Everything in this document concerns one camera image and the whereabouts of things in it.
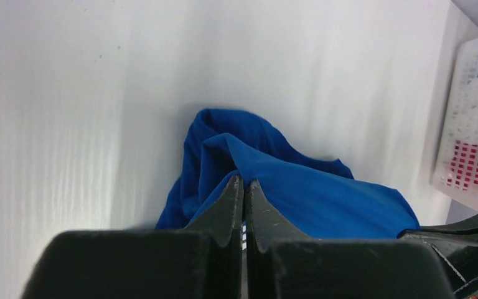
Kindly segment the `blue t shirt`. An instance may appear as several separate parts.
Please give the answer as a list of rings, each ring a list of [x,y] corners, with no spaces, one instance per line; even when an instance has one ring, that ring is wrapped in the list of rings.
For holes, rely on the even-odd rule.
[[[394,239],[420,224],[396,190],[356,180],[340,160],[294,149],[264,118],[204,109],[184,141],[182,170],[157,229],[181,229],[217,201],[232,176],[258,181],[266,199],[298,229],[321,239]]]

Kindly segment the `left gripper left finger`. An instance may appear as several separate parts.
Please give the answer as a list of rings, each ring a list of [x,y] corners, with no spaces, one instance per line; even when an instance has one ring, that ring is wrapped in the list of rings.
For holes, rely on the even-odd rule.
[[[240,298],[243,181],[183,229],[81,230],[55,236],[24,298]]]

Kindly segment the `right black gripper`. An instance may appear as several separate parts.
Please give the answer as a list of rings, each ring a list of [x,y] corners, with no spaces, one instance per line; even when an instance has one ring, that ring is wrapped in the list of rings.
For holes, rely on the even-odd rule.
[[[406,230],[399,238],[432,248],[456,298],[478,298],[478,214],[452,224]]]

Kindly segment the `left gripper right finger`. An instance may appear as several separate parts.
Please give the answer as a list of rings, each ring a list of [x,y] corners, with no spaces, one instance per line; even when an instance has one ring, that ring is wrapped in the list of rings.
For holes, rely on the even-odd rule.
[[[409,240],[313,238],[270,204],[258,181],[245,195],[250,298],[452,298],[436,256]]]

